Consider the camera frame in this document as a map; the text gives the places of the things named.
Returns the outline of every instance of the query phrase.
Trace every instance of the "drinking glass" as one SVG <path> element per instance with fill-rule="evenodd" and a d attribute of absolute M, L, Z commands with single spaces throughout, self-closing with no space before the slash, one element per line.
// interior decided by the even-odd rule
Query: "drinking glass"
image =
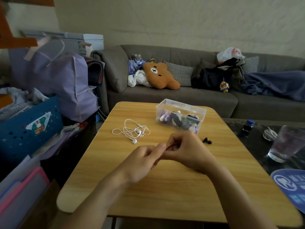
<path fill-rule="evenodd" d="M 283 126 L 278 133 L 268 156 L 283 163 L 305 145 L 305 131 L 300 128 Z"/>

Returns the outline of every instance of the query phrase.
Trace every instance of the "wooden table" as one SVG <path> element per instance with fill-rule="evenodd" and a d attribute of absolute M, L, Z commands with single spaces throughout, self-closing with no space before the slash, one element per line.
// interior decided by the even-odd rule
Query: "wooden table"
<path fill-rule="evenodd" d="M 156 105 L 135 102 L 116 104 L 62 188 L 57 198 L 61 211 L 73 212 L 98 182 L 137 146 L 167 142 L 169 135 L 175 131 L 156 124 Z M 210 151 L 276 225 L 300 226 L 301 216 L 292 203 L 215 110 L 204 108 L 207 113 L 198 133 L 199 138 L 208 137 L 213 141 L 207 145 Z M 111 131 L 122 129 L 126 119 L 146 125 L 151 134 L 140 138 L 136 144 L 124 135 L 113 135 Z M 129 187 L 108 213 L 113 216 L 226 222 L 208 177 L 174 161 L 160 161 L 147 177 Z"/>

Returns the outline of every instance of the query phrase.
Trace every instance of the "person's left hand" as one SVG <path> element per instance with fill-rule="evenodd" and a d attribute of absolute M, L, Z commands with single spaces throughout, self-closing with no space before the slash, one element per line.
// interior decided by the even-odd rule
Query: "person's left hand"
<path fill-rule="evenodd" d="M 165 151 L 165 144 L 139 146 L 114 170 L 124 176 L 127 184 L 140 181 L 155 167 Z"/>

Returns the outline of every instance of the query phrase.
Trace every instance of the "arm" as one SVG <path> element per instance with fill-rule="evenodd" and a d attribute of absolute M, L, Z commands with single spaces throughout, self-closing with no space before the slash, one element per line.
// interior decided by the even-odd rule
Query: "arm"
<path fill-rule="evenodd" d="M 212 181 L 231 229 L 276 229 L 269 217 L 255 206 L 232 174 L 222 166 L 191 131 L 170 136 L 162 159 L 174 160 L 200 170 Z"/>
<path fill-rule="evenodd" d="M 63 225 L 63 229 L 103 226 L 108 210 L 124 190 L 145 177 L 157 165 L 165 150 L 164 144 L 139 146 L 115 170 L 99 182 Z"/>

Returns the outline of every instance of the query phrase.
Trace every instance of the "purple non-woven bag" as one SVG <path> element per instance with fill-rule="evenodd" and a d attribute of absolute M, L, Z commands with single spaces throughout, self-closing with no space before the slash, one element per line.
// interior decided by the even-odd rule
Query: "purple non-woven bag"
<path fill-rule="evenodd" d="M 37 88 L 47 96 L 55 94 L 60 113 L 81 123 L 98 109 L 92 92 L 95 87 L 88 85 L 88 66 L 79 54 L 61 55 L 64 44 L 55 57 L 48 50 L 43 51 L 50 42 L 57 47 L 58 43 L 63 44 L 51 36 L 39 40 L 37 47 L 9 50 L 13 84 L 28 91 Z"/>

